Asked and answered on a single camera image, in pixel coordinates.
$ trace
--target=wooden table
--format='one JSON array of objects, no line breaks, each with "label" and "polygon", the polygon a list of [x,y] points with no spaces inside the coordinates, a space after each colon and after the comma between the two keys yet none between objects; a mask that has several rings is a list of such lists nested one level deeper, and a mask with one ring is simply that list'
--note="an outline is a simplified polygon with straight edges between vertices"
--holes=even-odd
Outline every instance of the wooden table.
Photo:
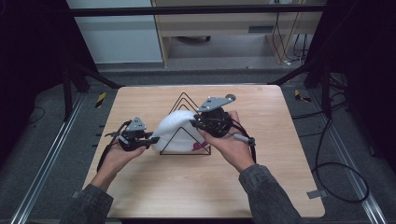
[{"label": "wooden table", "polygon": [[[182,92],[198,105],[207,96],[231,93],[236,101],[224,106],[237,110],[242,125],[256,138],[257,163],[266,165],[288,193],[302,217],[321,217],[321,199],[306,193],[316,184],[309,170],[282,91],[278,86],[161,86],[125,87],[116,96],[104,134],[140,117],[153,132]],[[99,142],[85,186],[110,137]],[[152,149],[118,174],[108,193],[114,197],[109,217],[251,217],[248,197],[238,172],[212,147],[211,155],[160,155]]]}]

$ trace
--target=white cloth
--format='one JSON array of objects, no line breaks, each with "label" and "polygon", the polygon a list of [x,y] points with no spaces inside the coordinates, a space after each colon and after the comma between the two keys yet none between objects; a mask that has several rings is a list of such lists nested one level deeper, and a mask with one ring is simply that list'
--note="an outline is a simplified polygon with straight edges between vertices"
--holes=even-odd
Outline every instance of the white cloth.
[{"label": "white cloth", "polygon": [[160,137],[160,140],[151,147],[156,151],[165,148],[165,151],[188,152],[206,146],[205,139],[192,127],[190,119],[194,119],[194,113],[189,110],[177,110],[166,116],[151,136]]}]

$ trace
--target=gray floor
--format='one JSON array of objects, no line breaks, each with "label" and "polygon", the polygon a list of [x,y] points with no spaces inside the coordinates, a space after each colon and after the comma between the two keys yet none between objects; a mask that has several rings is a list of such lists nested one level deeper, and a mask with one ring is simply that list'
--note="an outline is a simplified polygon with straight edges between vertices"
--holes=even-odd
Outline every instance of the gray floor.
[{"label": "gray floor", "polygon": [[[107,71],[103,75],[128,86],[266,83],[283,77],[297,66],[299,66],[299,61],[291,65],[276,64],[268,42],[262,35],[212,36],[209,42],[175,38],[172,41],[170,62],[166,68],[139,67],[133,72]],[[318,111],[315,103],[295,99],[295,89],[311,98],[314,98],[316,92],[319,91],[319,88],[305,91],[301,85],[302,80],[304,80],[304,75],[295,78],[289,86],[286,85],[282,89],[293,116]],[[29,216],[31,220],[40,219],[39,222],[44,223],[43,219],[58,219],[71,201],[69,195],[73,190],[79,190],[82,187],[85,174],[92,161],[95,145],[99,141],[97,134],[102,131],[100,126],[106,123],[117,93],[95,80],[89,79],[89,81],[92,88],[89,93],[84,93],[77,119],[36,200]],[[94,108],[98,95],[103,91],[106,92],[104,104],[101,108]],[[81,93],[74,91],[75,99],[78,94]],[[342,95],[337,95],[332,103],[336,104],[344,100]],[[15,146],[5,169],[0,171],[0,219],[5,223],[21,203],[63,124],[62,86],[42,92],[36,98],[36,106],[45,110],[44,116],[39,121],[26,126],[24,135]],[[36,120],[41,115],[43,115],[43,110],[38,108],[31,120]],[[324,120],[321,116],[296,119],[294,123],[299,135],[319,133],[324,127]],[[342,136],[347,152],[367,179],[371,194],[384,217],[388,223],[396,223],[395,174],[383,159],[370,156],[369,145],[345,106],[333,112],[333,127]],[[319,135],[300,139],[308,163],[313,168]],[[320,162],[341,161],[329,133],[326,133],[323,140],[319,160]],[[357,198],[345,170],[337,167],[323,168],[320,170],[320,176],[334,192],[350,199]],[[326,208],[325,216],[307,219],[307,222],[372,223],[360,203],[344,203],[332,196],[324,198],[323,203]]]}]

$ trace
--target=cabinet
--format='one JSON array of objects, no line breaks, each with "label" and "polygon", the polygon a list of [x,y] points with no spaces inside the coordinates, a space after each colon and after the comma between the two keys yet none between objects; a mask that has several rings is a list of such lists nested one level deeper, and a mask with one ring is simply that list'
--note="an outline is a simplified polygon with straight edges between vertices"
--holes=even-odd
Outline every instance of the cabinet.
[{"label": "cabinet", "polygon": [[[73,9],[151,7],[150,0],[67,0]],[[99,70],[134,63],[161,63],[153,16],[76,17],[78,27]]]},{"label": "cabinet", "polygon": [[[270,0],[151,0],[154,7],[267,5],[270,2]],[[291,2],[293,4],[323,3],[323,0],[292,0]],[[173,36],[256,35],[257,30],[266,35],[275,58],[280,63],[286,58],[285,51],[293,35],[312,35],[318,26],[320,16],[321,12],[280,13],[277,23],[280,35],[276,31],[274,40],[271,33],[276,25],[276,13],[157,15],[155,21],[165,66]]]}]

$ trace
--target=floor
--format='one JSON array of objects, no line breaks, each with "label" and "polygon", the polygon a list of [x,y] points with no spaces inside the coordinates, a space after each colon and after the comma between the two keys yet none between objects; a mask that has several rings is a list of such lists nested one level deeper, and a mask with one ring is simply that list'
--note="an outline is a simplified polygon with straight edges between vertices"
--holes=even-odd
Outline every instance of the floor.
[{"label": "floor", "polygon": [[[269,44],[263,35],[212,36],[209,42],[186,37],[174,38],[166,68],[140,66],[124,72],[107,70],[102,75],[128,86],[267,83],[283,77],[303,62],[294,56],[291,48],[288,54],[297,60],[291,65],[277,64]],[[337,77],[347,82],[342,75]],[[319,102],[316,102],[320,99],[320,87],[306,90],[302,85],[303,80],[304,74],[284,85],[282,91],[290,113],[295,117],[294,124],[308,163],[314,167],[320,138],[318,133],[322,132],[326,119],[321,115],[297,119],[298,115],[320,110]],[[50,166],[40,193],[33,198],[34,206],[28,207],[27,218],[30,223],[57,223],[63,209],[71,201],[69,195],[73,190],[79,190],[85,180],[99,141],[98,134],[106,123],[117,93],[93,79],[89,81],[92,85],[89,93],[81,94],[74,90],[74,99],[81,98],[82,103],[76,120],[61,143],[60,151],[53,155],[56,161]],[[296,90],[300,91],[303,98],[309,98],[312,102],[296,98]],[[106,92],[104,103],[101,108],[94,108],[98,95],[103,91]],[[320,148],[320,162],[352,162],[352,166],[358,168],[370,186],[370,199],[364,203],[345,203],[333,196],[325,197],[323,203],[326,215],[322,218],[307,218],[305,221],[396,223],[396,175],[385,160],[370,155],[364,134],[349,113],[347,104],[344,104],[345,98],[337,92],[332,90],[332,104],[342,106],[333,111],[332,127],[324,135]],[[21,205],[22,199],[35,181],[36,174],[41,171],[40,167],[57,133],[64,125],[62,86],[42,92],[36,98],[36,106],[31,124],[26,126],[7,166],[0,171],[0,223],[8,223]],[[325,167],[320,174],[325,177],[326,186],[343,198],[356,200],[364,194],[364,190],[359,192],[360,179],[344,169]],[[374,215],[367,215],[370,209],[376,209]]]}]

